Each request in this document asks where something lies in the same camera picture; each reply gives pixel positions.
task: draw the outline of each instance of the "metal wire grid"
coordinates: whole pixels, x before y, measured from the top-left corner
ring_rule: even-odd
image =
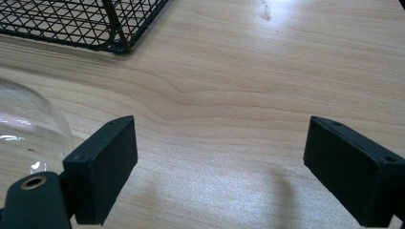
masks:
[[[0,33],[128,51],[168,0],[0,0]]]

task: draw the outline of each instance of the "wooden table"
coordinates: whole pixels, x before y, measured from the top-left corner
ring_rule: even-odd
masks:
[[[0,77],[48,97],[75,146],[136,118],[104,228],[360,228],[303,164],[309,117],[405,156],[404,29],[397,0],[172,0],[128,55],[0,36]]]

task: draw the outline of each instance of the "clear glass bowl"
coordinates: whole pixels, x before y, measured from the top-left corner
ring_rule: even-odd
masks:
[[[29,174],[61,173],[62,160],[72,149],[71,129],[48,99],[0,79],[1,192]]]

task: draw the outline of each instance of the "screw hole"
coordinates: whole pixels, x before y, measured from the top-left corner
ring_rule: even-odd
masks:
[[[32,177],[27,179],[24,183],[21,184],[21,189],[23,190],[31,190],[37,188],[44,184],[47,181],[47,178],[44,176],[41,177]]]
[[[385,156],[384,159],[390,162],[396,162],[396,160],[390,156]]]

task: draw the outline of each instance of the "black mounting bracket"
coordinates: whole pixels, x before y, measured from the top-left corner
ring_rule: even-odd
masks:
[[[304,163],[362,226],[405,220],[405,159],[351,128],[310,119]]]
[[[24,177],[8,190],[1,229],[103,224],[138,162],[134,118],[110,121],[64,160],[61,175]]]

